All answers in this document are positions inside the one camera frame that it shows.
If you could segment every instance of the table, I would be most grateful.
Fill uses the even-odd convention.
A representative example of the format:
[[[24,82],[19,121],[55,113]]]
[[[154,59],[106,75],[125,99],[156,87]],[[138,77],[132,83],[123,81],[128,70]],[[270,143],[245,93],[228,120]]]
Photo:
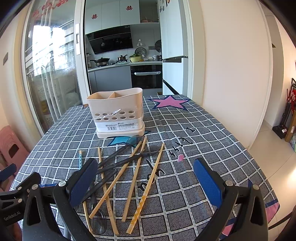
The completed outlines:
[[[145,135],[148,146],[165,143],[158,166],[159,177],[151,186],[141,216],[132,232],[126,230],[139,204],[147,176],[157,155],[142,159],[128,217],[121,222],[136,163],[133,161],[110,193],[119,235],[114,236],[110,220],[98,240],[194,240],[216,209],[207,199],[196,179],[192,162],[203,157],[224,180],[247,187],[258,184],[266,204],[268,221],[276,214],[279,202],[263,171],[244,146],[211,114],[183,95],[143,98]],[[12,188],[32,172],[40,173],[42,184],[67,180],[79,169],[79,150],[83,158],[98,158],[98,146],[103,158],[123,146],[127,138],[99,139],[89,107],[70,108],[35,146],[17,174]],[[115,157],[114,162],[127,158],[133,148]],[[103,191],[97,192],[98,199]],[[90,213],[90,202],[87,200]],[[60,229],[64,223],[55,206],[52,207]],[[106,202],[101,209],[108,214]],[[236,206],[229,220],[236,217]],[[77,213],[86,224],[83,207]]]

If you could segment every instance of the metal bolt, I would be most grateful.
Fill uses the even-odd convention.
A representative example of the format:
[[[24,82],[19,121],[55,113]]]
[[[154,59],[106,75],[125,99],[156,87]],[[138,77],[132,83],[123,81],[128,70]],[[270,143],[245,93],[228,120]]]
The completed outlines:
[[[32,186],[32,189],[33,190],[36,190],[38,188],[38,184],[34,184],[33,186]]]
[[[253,185],[253,188],[254,188],[255,190],[259,190],[259,186],[258,186],[257,184],[254,184],[254,185]]]
[[[60,182],[59,182],[59,186],[60,186],[60,187],[63,187],[63,186],[65,186],[65,185],[66,185],[66,181],[60,181]]]
[[[225,182],[225,184],[226,184],[226,186],[229,186],[229,187],[233,186],[233,183],[232,183],[232,181],[230,181],[230,180],[227,180],[227,181]]]

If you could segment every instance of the glass panel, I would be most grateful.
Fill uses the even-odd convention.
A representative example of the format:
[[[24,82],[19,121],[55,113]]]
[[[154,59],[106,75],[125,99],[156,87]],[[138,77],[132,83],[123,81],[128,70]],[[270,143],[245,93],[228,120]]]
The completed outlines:
[[[74,55],[75,0],[36,0],[25,38],[25,69],[44,132],[81,105]]]

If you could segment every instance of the tile floor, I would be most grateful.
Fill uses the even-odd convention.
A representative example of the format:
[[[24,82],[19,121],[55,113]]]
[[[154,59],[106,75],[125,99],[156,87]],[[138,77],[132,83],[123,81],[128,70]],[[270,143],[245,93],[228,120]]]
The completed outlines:
[[[280,203],[270,226],[289,214],[296,205],[296,153],[264,122],[249,152],[268,178]],[[269,241],[278,236],[287,222],[269,230]]]

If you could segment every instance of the utensil holder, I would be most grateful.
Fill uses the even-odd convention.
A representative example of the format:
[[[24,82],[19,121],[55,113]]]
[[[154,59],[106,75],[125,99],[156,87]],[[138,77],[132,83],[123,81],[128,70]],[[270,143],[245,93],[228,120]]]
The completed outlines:
[[[87,98],[98,138],[144,135],[142,92],[141,88],[102,91]]]

